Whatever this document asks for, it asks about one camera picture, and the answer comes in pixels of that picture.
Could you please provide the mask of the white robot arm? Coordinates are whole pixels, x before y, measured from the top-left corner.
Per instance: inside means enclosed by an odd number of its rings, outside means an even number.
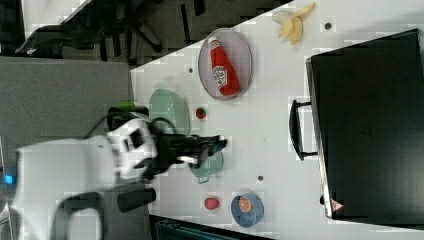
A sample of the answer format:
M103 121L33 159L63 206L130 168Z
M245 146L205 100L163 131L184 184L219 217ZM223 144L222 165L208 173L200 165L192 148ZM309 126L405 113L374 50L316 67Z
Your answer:
M155 176L200 166L227 145L222 136L164 132L133 114L105 135L17 149L8 203L10 240L151 240L147 207Z

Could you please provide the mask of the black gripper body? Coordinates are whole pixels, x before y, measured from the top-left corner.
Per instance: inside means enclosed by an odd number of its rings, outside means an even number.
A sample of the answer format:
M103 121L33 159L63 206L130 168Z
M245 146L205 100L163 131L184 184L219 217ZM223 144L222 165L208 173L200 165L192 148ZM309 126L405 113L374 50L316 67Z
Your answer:
M145 160L147 169L143 173L144 180L153 180L156 175L165 173L171 165L181 164L179 157L199 155L199 137L197 135L162 134L155 140L157 155Z

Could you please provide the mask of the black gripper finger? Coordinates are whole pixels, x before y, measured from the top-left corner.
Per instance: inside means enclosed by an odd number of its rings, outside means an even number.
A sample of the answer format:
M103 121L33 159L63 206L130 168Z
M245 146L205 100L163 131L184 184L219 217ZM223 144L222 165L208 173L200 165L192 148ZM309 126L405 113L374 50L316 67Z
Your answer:
M209 157L207 148L201 148L199 151L191 153L182 153L177 157L178 161L187 163L189 166L199 168Z
M225 147L228 143L228 141L223 136L220 136L220 135L216 135L216 136L192 135L192 138L198 144L204 144L204 145L213 145L213 146L223 146L223 147Z

